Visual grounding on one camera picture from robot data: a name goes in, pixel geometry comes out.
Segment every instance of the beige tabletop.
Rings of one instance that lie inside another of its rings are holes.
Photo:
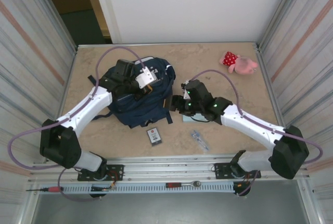
[[[94,75],[95,65],[104,51],[111,48],[96,45],[96,47],[80,48],[76,56],[73,74],[66,99],[64,113],[81,101],[92,89],[87,76]],[[206,69],[217,69],[227,73],[227,67],[219,64],[219,59],[225,51],[231,51],[241,56],[256,60],[252,43],[202,43],[202,44],[167,44],[129,46],[140,57],[154,56],[168,60],[176,72],[173,94],[182,94],[181,83],[191,79],[197,73]],[[118,59],[135,60],[135,57],[122,49],[109,53],[101,62],[99,72],[103,75]],[[260,72],[251,76],[241,76],[236,73],[228,76],[234,82],[240,95],[241,107],[248,113],[276,124],[270,98]],[[205,73],[198,78],[213,96],[224,97],[236,102],[235,93],[229,83],[217,73]],[[81,148],[99,154],[105,158],[169,156],[203,154],[203,150],[191,137],[190,132],[197,130],[208,143],[208,154],[236,153],[239,150],[257,151],[265,148],[229,127],[217,123],[183,122],[182,116],[171,112],[173,124],[166,119],[150,124],[148,127],[130,129],[120,123],[115,116],[92,121],[83,130],[79,141]],[[162,138],[162,143],[151,146],[147,130],[154,127]]]

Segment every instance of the metal bracket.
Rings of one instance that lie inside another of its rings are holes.
[[[215,163],[214,172],[217,179],[243,179],[246,176],[243,175],[242,177],[237,177],[231,170],[230,163]],[[253,179],[255,172],[256,170],[247,173],[249,175],[249,179]],[[260,171],[258,172],[257,178],[261,178]]]
[[[122,181],[124,175],[124,165],[107,165],[107,174],[100,180],[97,180],[85,172],[78,175],[78,181]]]

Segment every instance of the plush pig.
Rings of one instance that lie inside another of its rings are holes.
[[[223,54],[220,64],[229,66],[229,73],[235,71],[237,74],[253,74],[258,67],[258,64],[249,57],[235,55],[229,51]]]

